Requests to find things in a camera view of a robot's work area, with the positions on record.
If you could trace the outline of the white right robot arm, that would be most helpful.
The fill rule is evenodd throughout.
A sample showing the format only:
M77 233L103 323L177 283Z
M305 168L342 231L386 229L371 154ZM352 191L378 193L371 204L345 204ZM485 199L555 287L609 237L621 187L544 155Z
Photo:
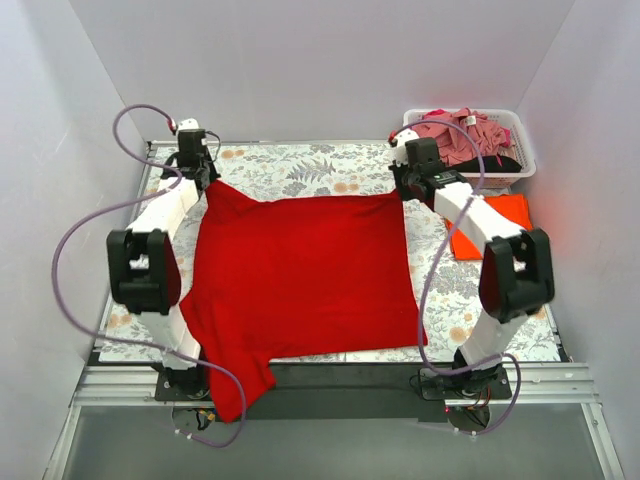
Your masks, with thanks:
M482 305L473 332L450 367L427 365L421 387L439 394L475 397L504 381L508 344L529 316L555 295L548 235L507 219L458 171L440 159L432 138L407 130L392 135L390 169L404 201L418 200L451 222L482 255L478 295Z

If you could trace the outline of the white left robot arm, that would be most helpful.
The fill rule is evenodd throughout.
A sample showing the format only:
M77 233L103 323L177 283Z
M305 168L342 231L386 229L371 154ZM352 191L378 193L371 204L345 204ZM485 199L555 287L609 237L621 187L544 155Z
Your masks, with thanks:
M207 147L207 133L194 119L175 128L177 151L165 162L183 175L176 188L151 200L125 230L113 230L106 240L111 294L136 315L151 342L161 346L157 370L168 385L193 400L205 398L213 386L211 373L192 359L201 358L180 311L182 280L172 240L203 191L218 177Z

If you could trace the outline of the red t shirt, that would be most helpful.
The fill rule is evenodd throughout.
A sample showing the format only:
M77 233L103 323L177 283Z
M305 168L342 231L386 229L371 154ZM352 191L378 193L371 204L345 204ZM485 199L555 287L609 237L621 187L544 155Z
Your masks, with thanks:
M274 359L419 341L396 193L260 202L215 182L206 201L180 309L222 421L274 387Z

